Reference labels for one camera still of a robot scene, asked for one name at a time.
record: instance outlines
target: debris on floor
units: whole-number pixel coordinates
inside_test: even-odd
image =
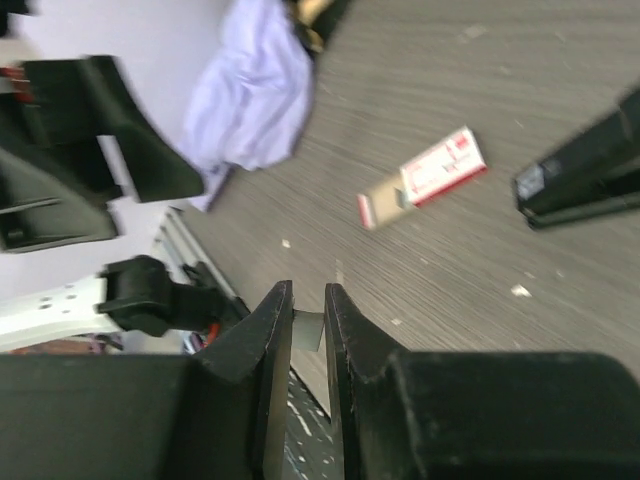
[[[463,127],[359,194],[362,224],[380,228],[486,169],[473,132]]]
[[[516,297],[531,298],[531,292],[522,285],[514,285],[511,287],[511,293]]]
[[[344,285],[344,265],[336,258],[336,283]]]

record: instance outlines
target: cardboard box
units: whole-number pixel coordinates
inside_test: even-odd
[[[380,228],[486,169],[473,133],[463,127],[359,194],[362,225]]]

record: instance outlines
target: crumpled fabric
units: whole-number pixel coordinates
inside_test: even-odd
[[[199,79],[177,146],[203,176],[207,210],[234,166],[289,158],[313,102],[313,64],[283,0],[236,0],[222,45]]]

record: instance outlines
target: white wall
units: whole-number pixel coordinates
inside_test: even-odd
[[[20,17],[19,35],[43,58],[111,54],[121,58],[140,107],[170,142],[180,135],[191,87],[218,47],[228,0],[40,0]],[[0,40],[0,61],[29,55]],[[146,253],[164,205],[115,204],[126,235],[21,255],[0,254],[0,300],[52,288],[103,264]]]

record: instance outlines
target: small box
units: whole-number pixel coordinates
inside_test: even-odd
[[[473,133],[461,128],[359,194],[362,224],[375,230],[486,169]]]

